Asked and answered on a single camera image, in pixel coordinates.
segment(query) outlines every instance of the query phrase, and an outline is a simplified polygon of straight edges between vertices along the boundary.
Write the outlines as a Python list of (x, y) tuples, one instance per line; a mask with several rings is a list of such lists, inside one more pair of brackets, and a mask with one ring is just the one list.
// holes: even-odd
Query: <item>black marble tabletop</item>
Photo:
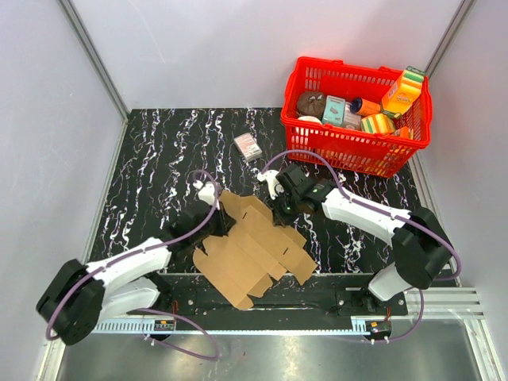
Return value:
[[(251, 133), (263, 150), (245, 163), (233, 138)], [(134, 110), (114, 172), (113, 182), (94, 241), (90, 260), (100, 260), (156, 236), (164, 222), (175, 218), (196, 199), (187, 182), (202, 168), (236, 194), (267, 197), (256, 174), (286, 148), (280, 109), (154, 109)], [(288, 160), (279, 160), (280, 169)], [(303, 164), (312, 176), (331, 179), (325, 167)], [(352, 192), (385, 205), (415, 210), (416, 187), (406, 165), (392, 179), (338, 171)], [(391, 249), (362, 230), (320, 216), (299, 217), (294, 227), (306, 239), (306, 251), (317, 271), (373, 272), (391, 262)], [(190, 256), (172, 260), (167, 272), (195, 272)]]

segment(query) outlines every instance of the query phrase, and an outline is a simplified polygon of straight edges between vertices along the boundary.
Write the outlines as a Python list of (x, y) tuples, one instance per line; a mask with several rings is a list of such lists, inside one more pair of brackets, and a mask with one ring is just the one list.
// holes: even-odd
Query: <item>red basket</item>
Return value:
[[(388, 67), (371, 69), (345, 65), (342, 61), (298, 58), (287, 82), (282, 112), (288, 149), (316, 152), (333, 167), (382, 177), (393, 176), (418, 149), (430, 143), (432, 99), (427, 78), (417, 101), (400, 119), (394, 120), (397, 128), (407, 125), (413, 129), (413, 140), (299, 121), (296, 103), (306, 90), (322, 91), (349, 102), (361, 97), (379, 103), (401, 73)], [(321, 164), (311, 155), (296, 153), (289, 157)]]

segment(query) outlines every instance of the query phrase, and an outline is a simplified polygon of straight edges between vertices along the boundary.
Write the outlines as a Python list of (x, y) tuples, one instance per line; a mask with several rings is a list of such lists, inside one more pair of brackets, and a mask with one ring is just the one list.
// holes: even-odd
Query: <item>white panel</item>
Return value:
[(444, 227), (508, 366), (508, 2), (476, 2), (431, 79), (433, 142), (422, 153)]
[(460, 0), (74, 0), (128, 107), (281, 106), (299, 56), (425, 68)]
[(54, 0), (0, 2), (1, 379), (33, 379), (35, 306), (83, 256), (121, 119)]

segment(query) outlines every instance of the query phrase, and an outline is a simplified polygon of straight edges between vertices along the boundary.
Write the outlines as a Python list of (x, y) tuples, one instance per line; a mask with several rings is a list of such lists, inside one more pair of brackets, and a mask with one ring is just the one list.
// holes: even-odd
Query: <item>brown ball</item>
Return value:
[(306, 91), (298, 98), (296, 112), (299, 117), (322, 119), (325, 113), (326, 96), (320, 91)]

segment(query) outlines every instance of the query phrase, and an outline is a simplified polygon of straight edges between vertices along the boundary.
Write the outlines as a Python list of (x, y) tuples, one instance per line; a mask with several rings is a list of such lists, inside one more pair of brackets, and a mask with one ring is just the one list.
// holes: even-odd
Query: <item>cardboard sheet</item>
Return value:
[(206, 253), (194, 251), (196, 268), (238, 309), (253, 306), (286, 271), (304, 284), (317, 265), (303, 249), (305, 238), (291, 227), (273, 226), (270, 209), (257, 197), (228, 191), (220, 197), (237, 223), (227, 237), (208, 237)]

